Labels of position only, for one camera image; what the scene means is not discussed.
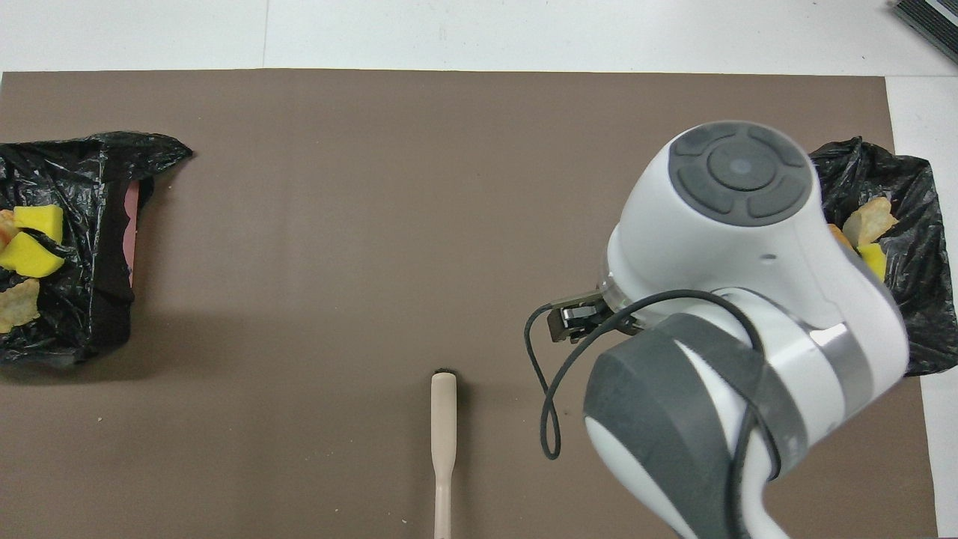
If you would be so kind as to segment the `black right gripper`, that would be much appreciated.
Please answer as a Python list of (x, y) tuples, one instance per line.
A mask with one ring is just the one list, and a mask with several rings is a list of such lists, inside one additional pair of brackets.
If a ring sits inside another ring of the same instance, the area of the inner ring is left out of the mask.
[(551, 341), (577, 344), (630, 304), (632, 300), (616, 289), (585, 291), (551, 301), (546, 304)]

